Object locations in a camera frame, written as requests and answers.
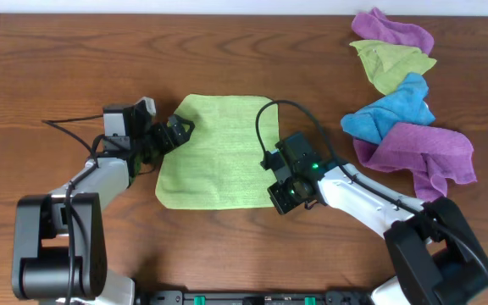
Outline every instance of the folded cloth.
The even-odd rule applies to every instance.
[[[357,41],[349,45],[357,49],[370,82],[385,95],[395,91],[408,73],[422,75],[436,64],[436,59],[429,58],[418,47],[376,40]]]
[[[272,207],[267,188],[274,176],[259,166],[263,153],[255,117],[265,97],[190,95],[175,113],[195,123],[191,139],[164,157],[156,195],[166,208]],[[278,108],[261,114],[266,147],[279,140]]]
[[[423,101],[429,92],[423,76],[409,73],[396,91],[342,118],[342,129],[348,134],[380,144],[397,122],[429,125],[435,117]]]
[[[353,146],[359,162],[368,168],[387,173],[411,170],[415,194],[426,201],[447,195],[446,178],[458,184],[477,181],[472,143],[456,131],[397,123],[379,146],[358,139]]]
[[[352,22],[352,29],[364,39],[418,47],[427,55],[434,46],[434,38],[424,28],[389,21],[378,8],[372,8],[370,13],[357,14]]]

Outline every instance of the brown table surface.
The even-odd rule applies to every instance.
[[[433,126],[474,144],[479,182],[449,183],[488,254],[488,18],[396,17],[435,38],[437,65],[425,78]],[[154,97],[163,118],[189,93],[260,95],[298,101],[323,123],[339,153],[358,164],[340,119],[381,95],[348,46],[352,17],[0,14],[0,303],[10,288],[15,205],[61,186],[86,152],[41,119],[99,114],[110,103]],[[69,125],[88,141],[101,120]],[[304,130],[280,108],[280,136]],[[413,195],[407,171],[366,175]],[[143,176],[103,214],[109,268],[147,289],[372,289],[394,275],[385,243],[332,208],[230,211],[165,209],[157,175]],[[479,297],[485,303],[488,292]]]

